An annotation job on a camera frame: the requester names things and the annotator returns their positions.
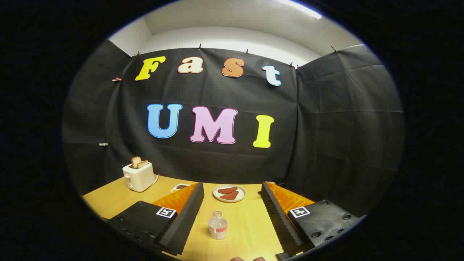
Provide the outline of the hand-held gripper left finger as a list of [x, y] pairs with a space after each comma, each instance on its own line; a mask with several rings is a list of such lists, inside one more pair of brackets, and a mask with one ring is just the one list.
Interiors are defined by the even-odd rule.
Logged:
[[204, 199], [196, 182], [153, 203], [138, 201], [106, 223], [133, 243], [153, 252], [182, 254]]

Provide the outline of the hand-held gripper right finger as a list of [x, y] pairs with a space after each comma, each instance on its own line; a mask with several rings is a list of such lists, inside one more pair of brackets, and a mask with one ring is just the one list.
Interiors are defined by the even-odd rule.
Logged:
[[283, 249], [279, 261], [322, 248], [364, 220], [330, 200], [313, 202], [273, 182], [262, 183], [260, 196]]

